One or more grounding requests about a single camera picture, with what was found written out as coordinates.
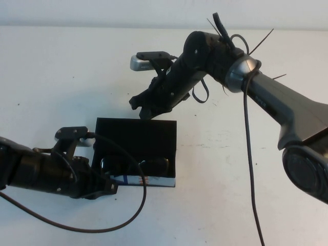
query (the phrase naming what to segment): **white table surface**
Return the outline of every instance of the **white table surface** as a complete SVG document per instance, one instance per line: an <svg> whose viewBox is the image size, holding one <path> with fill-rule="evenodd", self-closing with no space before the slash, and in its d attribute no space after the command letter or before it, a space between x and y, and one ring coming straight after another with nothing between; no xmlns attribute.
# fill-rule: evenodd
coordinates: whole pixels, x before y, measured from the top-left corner
<svg viewBox="0 0 328 246"><path fill-rule="evenodd" d="M0 135L51 148L63 126L95 129L97 117L138 118L128 103L154 71L134 72L130 57L164 50L179 56L192 30L0 27ZM264 31L240 33L254 47ZM274 31L254 53L268 76L328 103L328 32ZM177 120L176 187L148 188L127 227L105 234L54 228L0 199L1 245L260 245L250 197L242 95L226 96L209 76L210 99L192 98L157 119ZM196 88L204 97L201 85ZM328 205L297 189L277 150L280 127L249 102L257 210L267 245L327 245ZM77 154L92 159L92 148ZM34 211L74 227L99 229L130 218L140 187L94 201L8 187Z"/></svg>

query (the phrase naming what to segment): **black box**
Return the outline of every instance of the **black box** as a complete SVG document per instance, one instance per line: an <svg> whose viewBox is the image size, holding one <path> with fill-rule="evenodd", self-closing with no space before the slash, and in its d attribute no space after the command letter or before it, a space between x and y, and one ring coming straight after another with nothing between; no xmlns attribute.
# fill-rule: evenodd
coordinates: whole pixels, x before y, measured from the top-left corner
<svg viewBox="0 0 328 246"><path fill-rule="evenodd" d="M95 132L116 142L137 162L156 158L168 161L165 175L149 176L147 170L144 175L148 186L175 187L176 121L98 118ZM142 185L140 176L127 171L130 165L123 156L96 141L92 167L100 169L101 165L103 170L111 170L111 179L120 185Z"/></svg>

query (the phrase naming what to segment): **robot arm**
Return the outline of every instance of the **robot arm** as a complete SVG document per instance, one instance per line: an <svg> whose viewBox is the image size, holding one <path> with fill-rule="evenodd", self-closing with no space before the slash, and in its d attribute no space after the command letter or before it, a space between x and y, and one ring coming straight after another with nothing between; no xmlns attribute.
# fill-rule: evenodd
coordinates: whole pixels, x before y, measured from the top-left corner
<svg viewBox="0 0 328 246"><path fill-rule="evenodd" d="M188 99L189 91L206 74L231 92L244 91L258 61L235 48L222 24L217 26L222 35L191 33L174 63L169 62L169 56L156 56L158 52L139 53L131 59L131 69L139 71L136 64L143 63L158 74L147 90L130 100L132 109L141 107L141 119L171 112ZM252 77L247 92L281 125L278 149L284 149L282 161L290 180L328 204L328 105L312 101L261 72Z"/></svg>

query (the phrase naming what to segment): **white backdrop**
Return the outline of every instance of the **white backdrop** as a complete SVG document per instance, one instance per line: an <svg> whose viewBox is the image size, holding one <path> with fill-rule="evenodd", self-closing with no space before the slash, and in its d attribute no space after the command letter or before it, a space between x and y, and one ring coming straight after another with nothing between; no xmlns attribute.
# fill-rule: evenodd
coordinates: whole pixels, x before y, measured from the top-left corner
<svg viewBox="0 0 328 246"><path fill-rule="evenodd" d="M325 0L0 0L0 25L328 30Z"/></svg>

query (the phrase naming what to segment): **cable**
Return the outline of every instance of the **cable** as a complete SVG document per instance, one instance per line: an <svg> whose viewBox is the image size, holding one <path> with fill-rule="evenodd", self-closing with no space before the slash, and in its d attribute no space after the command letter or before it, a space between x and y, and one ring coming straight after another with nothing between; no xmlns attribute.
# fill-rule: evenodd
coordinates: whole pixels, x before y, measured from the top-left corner
<svg viewBox="0 0 328 246"><path fill-rule="evenodd" d="M75 173L74 169L72 168L71 164L69 163L69 161L67 160L67 158L64 155L62 155L62 154L58 153L57 151L55 151L54 149L53 149L53 153L58 155L65 162L67 167L71 170L73 178L74 178L74 182L76 183L77 182L76 173Z"/></svg>
<svg viewBox="0 0 328 246"><path fill-rule="evenodd" d="M246 46L246 54L248 55L248 54L250 53L250 47L248 46L248 43L247 43L246 39L245 39L243 36L241 36L240 34L234 34L234 35L232 35L232 36L230 37L231 41L232 41L235 37L240 38L240 39L242 40L242 42L245 44L245 46Z"/></svg>
<svg viewBox="0 0 328 246"><path fill-rule="evenodd" d="M195 99L198 103L200 103L200 104L204 104L204 103L206 103L207 100L209 99L210 91L209 91L209 88L207 87L207 85L205 84L205 81L204 81L203 78L201 79L201 84L203 85L203 87L204 87L204 89L205 89L205 91L206 91L206 100L204 100L204 101L203 101L203 100L200 100L200 99L195 95L195 87L193 87L192 95L193 95L194 99Z"/></svg>
<svg viewBox="0 0 328 246"><path fill-rule="evenodd" d="M257 232L258 232L258 235L259 235L259 238L261 241L261 245L265 246L260 222L259 222L258 215L257 215L256 203L255 203L254 172L253 172L253 161L252 161L252 150L251 150L250 125L249 125L249 120L248 120L248 108L247 108L248 87L249 87L253 77L257 74L260 67L261 67L261 62L259 60L257 60L257 65L256 65L255 69L252 72L250 72L250 74L248 76L247 83L246 83L245 90L244 90L243 101L244 101L245 130L246 130L246 141L247 141L247 155L248 155L248 163L249 163L249 168L250 168L252 208L253 208L256 228L257 228Z"/></svg>
<svg viewBox="0 0 328 246"><path fill-rule="evenodd" d="M88 230L88 229L74 228L74 227L69 227L67 225L59 224L59 223L54 222L50 219L42 217L41 215L31 211L27 207L23 206L22 204L20 204L19 202L15 201L14 199L10 198L9 196L5 195L2 192L0 192L0 197L5 199L6 201L10 202L11 204L15 205L19 209L25 211L26 213L32 215L33 217L35 217L35 218L37 218L37 219L39 219L39 220L41 220L41 221L43 221L47 224L50 224L54 227L58 227L58 228L61 228L61 229L67 230L67 231L81 232L81 233L104 233L104 232L116 231L116 230L121 229L121 228L127 226L128 224L130 224L139 215L142 208L144 207L144 204L145 204L145 201L146 201L146 195L147 195L147 184L146 184L145 176L144 176L144 174L143 174L143 172L142 172L142 170L139 166L139 163L125 149L123 149L121 146L119 146L118 144L116 144L115 142L113 142L112 140L110 140L108 138L97 135L95 133L88 133L88 138L96 138L96 140L106 142L110 147L114 148L116 151L118 151L121 154L123 154L124 156L126 156L126 158L131 162L131 164L135 165L136 168L139 171L139 174L142 178L142 185L143 185L143 191L144 191L143 192L143 197L142 197L142 201L141 201L139 209L128 221L126 221L123 224L120 224L118 226L115 226L115 227L112 227L112 228L107 228L107 229Z"/></svg>

